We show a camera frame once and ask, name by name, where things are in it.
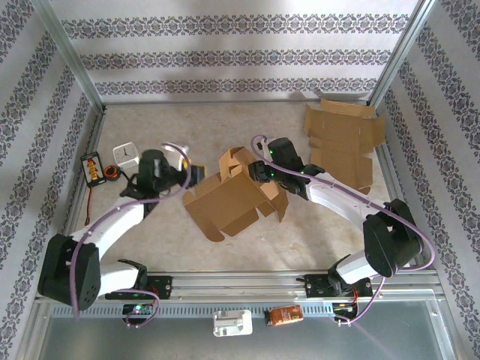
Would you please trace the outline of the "circuit board with green light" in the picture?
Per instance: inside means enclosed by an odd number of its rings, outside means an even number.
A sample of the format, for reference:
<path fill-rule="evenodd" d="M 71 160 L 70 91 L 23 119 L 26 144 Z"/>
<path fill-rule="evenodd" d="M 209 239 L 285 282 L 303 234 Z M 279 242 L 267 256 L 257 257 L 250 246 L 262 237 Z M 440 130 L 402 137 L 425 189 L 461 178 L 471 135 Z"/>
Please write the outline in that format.
<path fill-rule="evenodd" d="M 125 304 L 122 308 L 122 314 L 135 316 L 150 316 L 154 308 L 151 304 Z"/>

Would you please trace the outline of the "black device with orange print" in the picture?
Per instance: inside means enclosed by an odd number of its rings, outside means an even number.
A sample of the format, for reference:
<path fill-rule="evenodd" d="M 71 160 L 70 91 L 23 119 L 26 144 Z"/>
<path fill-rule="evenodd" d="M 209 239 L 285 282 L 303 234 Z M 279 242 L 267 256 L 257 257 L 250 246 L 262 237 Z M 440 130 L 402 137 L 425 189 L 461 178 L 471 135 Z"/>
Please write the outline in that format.
<path fill-rule="evenodd" d="M 80 160 L 85 181 L 89 188 L 96 187 L 107 181 L 100 155 L 97 151 L 83 155 Z"/>

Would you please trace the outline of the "aluminium mounting rail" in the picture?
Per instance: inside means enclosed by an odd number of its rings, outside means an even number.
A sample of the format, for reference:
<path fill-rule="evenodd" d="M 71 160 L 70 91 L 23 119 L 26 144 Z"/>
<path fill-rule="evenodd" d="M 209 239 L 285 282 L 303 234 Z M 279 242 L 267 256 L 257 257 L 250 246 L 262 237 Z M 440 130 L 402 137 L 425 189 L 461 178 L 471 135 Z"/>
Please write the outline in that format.
<path fill-rule="evenodd" d="M 315 302 L 308 298 L 300 271 L 171 271 L 171 303 Z M 400 271 L 385 280 L 380 301 L 443 300 L 446 298 L 435 270 Z"/>

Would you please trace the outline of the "grey metal sheet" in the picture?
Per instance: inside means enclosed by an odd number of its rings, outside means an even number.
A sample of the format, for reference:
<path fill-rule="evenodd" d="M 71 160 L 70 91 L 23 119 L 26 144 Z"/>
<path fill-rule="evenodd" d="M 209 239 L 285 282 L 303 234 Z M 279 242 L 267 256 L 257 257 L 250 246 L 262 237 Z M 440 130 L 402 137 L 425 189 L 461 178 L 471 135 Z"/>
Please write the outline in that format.
<path fill-rule="evenodd" d="M 211 318 L 155 318 L 128 328 L 124 316 L 81 318 L 56 305 L 46 316 L 40 360 L 464 360 L 434 300 L 378 301 L 352 325 L 332 316 L 215 337 Z"/>

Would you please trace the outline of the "white plastic bracket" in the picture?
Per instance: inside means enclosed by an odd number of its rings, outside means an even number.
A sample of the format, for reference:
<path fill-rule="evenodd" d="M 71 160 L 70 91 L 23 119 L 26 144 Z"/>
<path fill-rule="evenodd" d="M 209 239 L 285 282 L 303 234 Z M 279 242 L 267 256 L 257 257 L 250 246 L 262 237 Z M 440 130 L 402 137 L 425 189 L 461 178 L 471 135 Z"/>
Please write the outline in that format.
<path fill-rule="evenodd" d="M 251 335 L 252 312 L 242 310 L 219 310 L 213 314 L 213 335 L 217 338 Z"/>

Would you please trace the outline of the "aluminium frame rail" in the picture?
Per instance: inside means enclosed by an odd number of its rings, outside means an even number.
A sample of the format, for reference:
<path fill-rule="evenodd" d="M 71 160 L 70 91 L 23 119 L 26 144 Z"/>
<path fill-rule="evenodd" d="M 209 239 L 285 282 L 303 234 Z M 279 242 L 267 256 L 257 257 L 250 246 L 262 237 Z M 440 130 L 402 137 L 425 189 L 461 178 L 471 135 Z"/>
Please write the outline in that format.
<path fill-rule="evenodd" d="M 81 157 L 97 150 L 101 131 L 104 126 L 105 111 L 95 114 L 91 112 L 82 130 L 79 143 L 73 156 L 73 174 L 70 175 L 65 183 L 67 185 L 67 201 L 61 207 L 60 219 L 62 224 L 58 225 L 55 233 L 70 234 L 77 226 L 77 220 L 80 216 L 83 197 L 86 192 L 86 180 L 83 175 L 83 165 Z"/>
<path fill-rule="evenodd" d="M 192 101 L 192 100 L 180 100 L 180 101 L 123 101 L 123 102 L 105 102 L 105 107 L 113 106 L 140 106 L 140 105 L 168 105 L 168 106 L 180 106 L 180 105 L 215 105 L 215 104 L 260 104 L 260 103 L 320 103 L 318 99 L 260 99 L 260 100 L 204 100 L 204 101 Z M 339 101 L 347 104 L 360 104 L 371 105 L 368 100 L 344 100 L 334 99 L 333 101 Z"/>
<path fill-rule="evenodd" d="M 375 152 L 390 199 L 398 198 L 406 203 L 407 200 L 402 191 L 401 183 L 398 180 L 395 165 L 389 152 L 388 141 L 377 146 Z M 420 254 L 416 255 L 414 259 L 409 262 L 410 267 L 404 269 L 407 272 L 430 269 L 435 259 L 435 252 L 432 249 L 430 239 L 424 238 L 421 235 L 420 239 L 423 241 L 423 248 Z"/>

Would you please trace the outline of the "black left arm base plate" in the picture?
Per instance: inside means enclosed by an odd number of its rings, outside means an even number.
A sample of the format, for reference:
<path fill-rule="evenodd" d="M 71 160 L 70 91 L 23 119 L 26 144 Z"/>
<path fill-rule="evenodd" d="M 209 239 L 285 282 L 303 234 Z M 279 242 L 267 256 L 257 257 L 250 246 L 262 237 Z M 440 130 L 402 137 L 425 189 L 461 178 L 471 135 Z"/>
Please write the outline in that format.
<path fill-rule="evenodd" d="M 170 295 L 172 292 L 172 282 L 173 278 L 170 276 L 149 275 L 147 277 L 145 290 L 150 293 L 156 293 L 160 300 L 167 300 L 170 299 Z M 133 293 L 125 291 L 111 292 L 107 293 L 104 297 L 108 300 L 136 300 L 147 302 L 155 299 L 153 295 L 140 293 L 138 291 Z"/>

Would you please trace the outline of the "brown cardboard mailer box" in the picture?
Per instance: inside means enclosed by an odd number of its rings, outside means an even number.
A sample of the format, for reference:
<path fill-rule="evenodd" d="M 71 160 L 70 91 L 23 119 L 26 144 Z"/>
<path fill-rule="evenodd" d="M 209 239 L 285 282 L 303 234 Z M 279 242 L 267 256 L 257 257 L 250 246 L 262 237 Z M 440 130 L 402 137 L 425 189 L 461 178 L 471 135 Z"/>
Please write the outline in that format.
<path fill-rule="evenodd" d="M 220 172 L 202 180 L 183 195 L 184 207 L 203 235 L 211 242 L 233 237 L 259 220 L 275 213 L 282 221 L 289 205 L 287 193 L 273 181 L 251 179 L 248 165 L 255 157 L 245 148 L 226 151 L 219 159 Z"/>
<path fill-rule="evenodd" d="M 374 182 L 371 155 L 386 141 L 386 117 L 368 105 L 320 100 L 306 106 L 304 132 L 311 147 L 310 162 L 363 194 Z"/>

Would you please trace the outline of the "orange battery pack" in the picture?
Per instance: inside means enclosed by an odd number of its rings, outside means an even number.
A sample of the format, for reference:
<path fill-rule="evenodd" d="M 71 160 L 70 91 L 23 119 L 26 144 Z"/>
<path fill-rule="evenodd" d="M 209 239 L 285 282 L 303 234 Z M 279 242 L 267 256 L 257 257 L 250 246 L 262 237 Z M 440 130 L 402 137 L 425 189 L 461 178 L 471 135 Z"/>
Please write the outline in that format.
<path fill-rule="evenodd" d="M 264 317 L 267 326 L 283 326 L 298 323 L 304 319 L 302 307 L 297 304 L 266 310 Z"/>

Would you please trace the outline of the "white square desk clock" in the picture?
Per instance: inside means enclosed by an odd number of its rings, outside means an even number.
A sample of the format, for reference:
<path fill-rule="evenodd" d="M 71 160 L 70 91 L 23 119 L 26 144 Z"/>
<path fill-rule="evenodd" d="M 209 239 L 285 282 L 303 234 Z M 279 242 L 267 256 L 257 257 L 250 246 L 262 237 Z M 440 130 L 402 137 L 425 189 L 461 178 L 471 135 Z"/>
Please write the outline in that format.
<path fill-rule="evenodd" d="M 133 142 L 126 142 L 112 149 L 115 164 L 122 170 L 136 167 L 140 163 L 140 155 Z"/>

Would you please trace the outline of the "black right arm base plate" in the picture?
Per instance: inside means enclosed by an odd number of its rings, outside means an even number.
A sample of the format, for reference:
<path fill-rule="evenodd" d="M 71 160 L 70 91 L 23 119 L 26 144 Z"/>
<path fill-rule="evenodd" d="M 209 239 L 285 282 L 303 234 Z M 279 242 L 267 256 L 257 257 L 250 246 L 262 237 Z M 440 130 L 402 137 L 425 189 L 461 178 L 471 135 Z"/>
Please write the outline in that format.
<path fill-rule="evenodd" d="M 360 297 L 373 295 L 369 278 L 363 278 L 354 284 L 348 284 L 333 274 L 306 274 L 303 278 L 308 298 Z"/>

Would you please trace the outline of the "aluminium frame post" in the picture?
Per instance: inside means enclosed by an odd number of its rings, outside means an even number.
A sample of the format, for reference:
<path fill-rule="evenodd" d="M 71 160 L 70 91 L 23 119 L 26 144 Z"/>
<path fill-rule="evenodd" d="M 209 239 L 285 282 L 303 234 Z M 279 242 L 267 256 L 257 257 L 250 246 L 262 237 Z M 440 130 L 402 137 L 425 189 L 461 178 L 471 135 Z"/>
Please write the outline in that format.
<path fill-rule="evenodd" d="M 379 107 L 383 97 L 389 89 L 389 86 L 396 77 L 399 68 L 404 63 L 405 58 L 410 52 L 410 49 L 412 48 L 420 30 L 422 29 L 422 26 L 425 24 L 436 3 L 437 0 L 417 1 L 406 27 L 392 51 L 391 57 L 387 61 L 387 64 L 383 69 L 375 88 L 368 98 L 368 105 L 376 108 Z"/>
<path fill-rule="evenodd" d="M 90 100 L 97 114 L 104 114 L 105 105 L 101 100 L 95 84 L 89 76 L 79 54 L 74 48 L 71 39 L 68 37 L 62 22 L 58 18 L 50 0 L 29 0 L 37 15 L 42 20 L 46 30 L 54 40 L 63 59 L 72 70 L 80 87 Z"/>

